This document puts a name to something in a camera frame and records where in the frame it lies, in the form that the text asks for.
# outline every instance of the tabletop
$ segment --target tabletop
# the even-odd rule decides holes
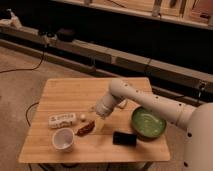
[[[139,90],[152,93],[147,78],[121,78]],[[132,133],[130,120],[132,111],[139,105],[128,101],[125,109],[116,108],[101,133],[75,136],[74,148],[62,153],[52,146],[52,135],[56,131],[48,127],[52,115],[74,112],[79,118],[85,114],[87,122],[78,121],[70,128],[79,128],[94,120],[97,115],[91,110],[107,91],[111,78],[64,78],[49,79],[44,87],[37,111],[22,147],[20,163],[104,163],[168,161],[170,153],[165,136],[153,141],[137,140],[136,147],[113,145],[114,131]]]

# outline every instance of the white cup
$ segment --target white cup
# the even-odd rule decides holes
[[[53,134],[52,144],[61,152],[70,152],[74,144],[74,132],[70,128],[57,130]]]

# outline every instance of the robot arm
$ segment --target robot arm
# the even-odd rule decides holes
[[[213,103],[195,108],[136,90],[120,79],[112,79],[109,91],[96,104],[96,113],[101,117],[109,116],[125,98],[187,131],[184,171],[213,170]]]
[[[165,97],[134,89],[120,79],[112,79],[109,92],[97,103],[96,113],[102,117],[110,115],[114,107],[125,98],[152,111],[165,120],[186,130],[195,107]]]

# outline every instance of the bowl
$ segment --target bowl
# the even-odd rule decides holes
[[[158,138],[164,133],[167,124],[164,119],[143,107],[138,107],[132,113],[131,125],[142,137]]]

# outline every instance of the gray carpet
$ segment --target gray carpet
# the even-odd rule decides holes
[[[0,71],[15,68],[33,68],[39,59],[0,47]],[[49,78],[91,77],[89,74],[71,70],[44,61],[36,71],[11,72],[0,74],[0,171],[28,171],[25,164],[18,163],[18,156],[28,131],[25,120],[26,109],[39,101],[45,82]],[[29,112],[30,119],[36,107]],[[150,171],[179,171],[183,160],[184,133],[168,124],[166,131],[171,161],[154,163]],[[41,169],[33,164],[33,171]],[[112,164],[109,170],[137,170],[141,164]],[[83,164],[73,169],[56,170],[104,171],[107,164]]]

